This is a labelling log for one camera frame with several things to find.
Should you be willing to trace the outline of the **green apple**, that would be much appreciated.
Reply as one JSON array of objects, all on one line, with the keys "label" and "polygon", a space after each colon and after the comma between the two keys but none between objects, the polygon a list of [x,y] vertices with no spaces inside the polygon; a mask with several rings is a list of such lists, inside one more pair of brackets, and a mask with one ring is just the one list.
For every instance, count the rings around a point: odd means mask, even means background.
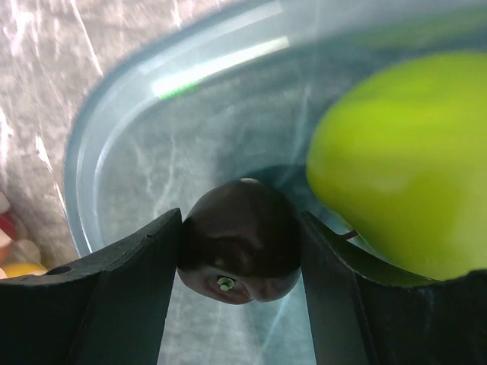
[{"label": "green apple", "polygon": [[393,65],[343,95],[307,156],[318,199],[375,255],[436,280],[486,267],[486,54]]}]

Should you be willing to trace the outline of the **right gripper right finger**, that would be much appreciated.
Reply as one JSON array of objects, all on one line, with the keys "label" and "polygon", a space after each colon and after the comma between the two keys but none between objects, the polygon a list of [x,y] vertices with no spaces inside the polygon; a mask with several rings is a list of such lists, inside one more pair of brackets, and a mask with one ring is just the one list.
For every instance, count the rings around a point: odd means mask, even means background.
[{"label": "right gripper right finger", "polygon": [[308,212],[301,270],[319,364],[484,364],[486,273],[435,281],[348,243]]}]

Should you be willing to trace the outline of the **clear polka dot zip bag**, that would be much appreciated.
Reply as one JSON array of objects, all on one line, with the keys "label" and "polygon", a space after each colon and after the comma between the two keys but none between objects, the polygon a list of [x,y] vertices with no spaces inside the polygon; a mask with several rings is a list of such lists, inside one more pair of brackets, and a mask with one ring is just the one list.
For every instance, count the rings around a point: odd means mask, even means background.
[{"label": "clear polka dot zip bag", "polygon": [[38,245],[1,192],[1,279],[44,275],[47,271]]}]

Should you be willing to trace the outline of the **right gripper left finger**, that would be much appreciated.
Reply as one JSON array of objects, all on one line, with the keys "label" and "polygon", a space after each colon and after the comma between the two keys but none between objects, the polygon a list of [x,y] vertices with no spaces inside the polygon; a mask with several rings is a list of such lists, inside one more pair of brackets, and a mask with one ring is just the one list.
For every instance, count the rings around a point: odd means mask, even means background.
[{"label": "right gripper left finger", "polygon": [[155,364],[182,225],[172,209],[44,275],[1,282],[3,364]]}]

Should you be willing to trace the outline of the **teal plastic fruit tray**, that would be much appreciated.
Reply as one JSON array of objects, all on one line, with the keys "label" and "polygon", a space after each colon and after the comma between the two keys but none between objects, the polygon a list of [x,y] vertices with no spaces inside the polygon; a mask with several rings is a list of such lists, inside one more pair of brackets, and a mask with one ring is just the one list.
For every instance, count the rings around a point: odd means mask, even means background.
[{"label": "teal plastic fruit tray", "polygon": [[[308,212],[396,266],[315,195],[310,143],[362,81],[456,51],[486,54],[484,1],[250,1],[150,45],[102,81],[68,143],[65,202],[79,253],[175,208],[183,225],[205,193],[251,178],[292,204],[301,247]],[[189,289],[176,263],[155,364],[319,364],[302,270],[283,298],[232,305]]]}]

